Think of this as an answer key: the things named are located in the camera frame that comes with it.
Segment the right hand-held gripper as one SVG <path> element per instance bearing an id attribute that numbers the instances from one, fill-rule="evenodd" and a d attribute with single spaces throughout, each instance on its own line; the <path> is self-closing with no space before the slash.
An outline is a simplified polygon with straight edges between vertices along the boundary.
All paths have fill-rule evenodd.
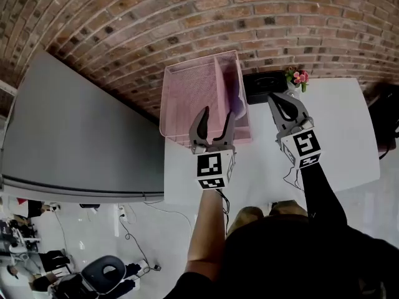
<path id="1" fill-rule="evenodd" d="M 314 121 L 304 104 L 285 93 L 270 93 L 268 104 L 277 126 L 277 143 L 295 169 L 319 162 L 322 150 L 315 135 Z M 304 118 L 295 125 L 295 120 Z"/>

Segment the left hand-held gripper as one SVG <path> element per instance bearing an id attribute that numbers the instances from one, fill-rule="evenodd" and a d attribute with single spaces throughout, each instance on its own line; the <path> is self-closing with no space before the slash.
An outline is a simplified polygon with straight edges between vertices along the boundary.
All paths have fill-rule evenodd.
<path id="1" fill-rule="evenodd" d="M 233 145 L 235 114 L 226 116 L 221 136 L 209 144 L 209 106 L 205 106 L 195 117 L 189 130 L 191 152 L 196 156 L 196 181 L 201 189 L 223 189 L 228 186 L 236 164 Z"/>

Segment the lilac spiral notebook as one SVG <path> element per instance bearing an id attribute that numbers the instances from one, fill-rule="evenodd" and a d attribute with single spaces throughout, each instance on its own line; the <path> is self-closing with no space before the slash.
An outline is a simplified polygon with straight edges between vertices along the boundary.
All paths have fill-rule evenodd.
<path id="1" fill-rule="evenodd" d="M 234 82 L 229 89 L 229 107 L 239 120 L 246 114 L 246 97 L 239 82 Z"/>

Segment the pink mesh file tray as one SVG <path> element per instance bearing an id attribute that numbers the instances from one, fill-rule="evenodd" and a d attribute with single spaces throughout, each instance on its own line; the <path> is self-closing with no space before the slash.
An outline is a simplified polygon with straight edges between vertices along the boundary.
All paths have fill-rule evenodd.
<path id="1" fill-rule="evenodd" d="M 197 114 L 209 106 L 208 139 L 221 136 L 230 111 L 229 89 L 234 82 L 240 83 L 245 95 L 235 50 L 167 66 L 161 95 L 160 133 L 181 146 L 190 147 L 190 126 Z M 235 120 L 234 143 L 251 140 L 246 101 L 246 114 Z"/>

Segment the person's left forearm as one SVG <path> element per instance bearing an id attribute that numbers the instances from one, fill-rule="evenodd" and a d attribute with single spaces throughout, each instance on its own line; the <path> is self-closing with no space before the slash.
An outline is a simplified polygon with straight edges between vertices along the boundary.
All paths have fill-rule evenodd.
<path id="1" fill-rule="evenodd" d="M 188 250 L 187 272 L 216 280 L 225 245 L 223 199 L 218 191 L 203 191 Z"/>

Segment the person's right forearm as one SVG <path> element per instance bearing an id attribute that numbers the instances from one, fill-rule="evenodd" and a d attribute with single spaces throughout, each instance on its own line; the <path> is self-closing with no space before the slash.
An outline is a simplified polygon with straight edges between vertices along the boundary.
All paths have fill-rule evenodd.
<path id="1" fill-rule="evenodd" d="M 319 163 L 301 169 L 309 222 L 316 227 L 347 226 L 344 209 Z"/>

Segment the white goblet-shaped ornament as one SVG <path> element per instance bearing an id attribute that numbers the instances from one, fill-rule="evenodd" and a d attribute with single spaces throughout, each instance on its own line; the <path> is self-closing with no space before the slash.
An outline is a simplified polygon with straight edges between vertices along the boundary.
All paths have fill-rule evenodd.
<path id="1" fill-rule="evenodd" d="M 299 100 L 300 99 L 300 88 L 296 87 L 293 83 L 289 82 L 287 84 L 286 94 Z"/>

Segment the black tissue box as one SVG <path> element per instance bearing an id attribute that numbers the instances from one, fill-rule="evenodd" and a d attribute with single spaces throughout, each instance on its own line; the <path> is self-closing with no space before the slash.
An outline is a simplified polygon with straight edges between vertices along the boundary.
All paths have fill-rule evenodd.
<path id="1" fill-rule="evenodd" d="M 284 93 L 288 89 L 281 70 L 243 75 L 243 83 L 248 105 L 267 103 L 269 93 Z"/>

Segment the potted pink flowers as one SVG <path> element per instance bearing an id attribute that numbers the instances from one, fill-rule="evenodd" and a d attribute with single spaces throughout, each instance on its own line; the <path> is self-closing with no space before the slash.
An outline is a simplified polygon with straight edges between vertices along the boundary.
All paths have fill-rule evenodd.
<path id="1" fill-rule="evenodd" d="M 299 70 L 295 67 L 288 67 L 285 72 L 286 82 L 294 90 L 306 92 L 309 83 L 309 74 L 305 70 Z"/>

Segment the person's khaki trousers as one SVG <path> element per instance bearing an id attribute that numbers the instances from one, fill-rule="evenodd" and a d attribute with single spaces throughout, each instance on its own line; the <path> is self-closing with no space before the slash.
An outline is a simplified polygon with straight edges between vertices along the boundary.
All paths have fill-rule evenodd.
<path id="1" fill-rule="evenodd" d="M 304 217 L 308 216 L 307 211 L 303 207 L 301 207 L 295 200 L 273 202 L 272 204 L 269 204 L 268 207 L 268 217 L 279 215 L 299 215 Z M 238 212 L 235 220 L 228 229 L 226 237 L 229 237 L 235 230 L 254 221 L 263 219 L 264 217 L 265 215 L 263 214 L 262 209 L 259 207 L 247 206 L 242 208 Z"/>

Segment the black backpack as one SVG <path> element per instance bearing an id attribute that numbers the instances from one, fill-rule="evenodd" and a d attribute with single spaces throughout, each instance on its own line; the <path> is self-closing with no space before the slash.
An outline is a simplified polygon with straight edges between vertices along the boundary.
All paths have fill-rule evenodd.
<path id="1" fill-rule="evenodd" d="M 399 138 L 399 85 L 378 83 L 373 89 L 375 96 L 368 106 L 378 149 L 396 144 Z"/>

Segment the person's black shirt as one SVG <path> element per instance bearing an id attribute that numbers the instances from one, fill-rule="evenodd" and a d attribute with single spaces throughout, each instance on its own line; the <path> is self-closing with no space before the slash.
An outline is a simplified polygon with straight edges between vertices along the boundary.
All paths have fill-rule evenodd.
<path id="1" fill-rule="evenodd" d="M 399 299 L 399 249 L 351 227 L 265 217 L 226 239 L 216 280 L 186 272 L 165 299 Z"/>

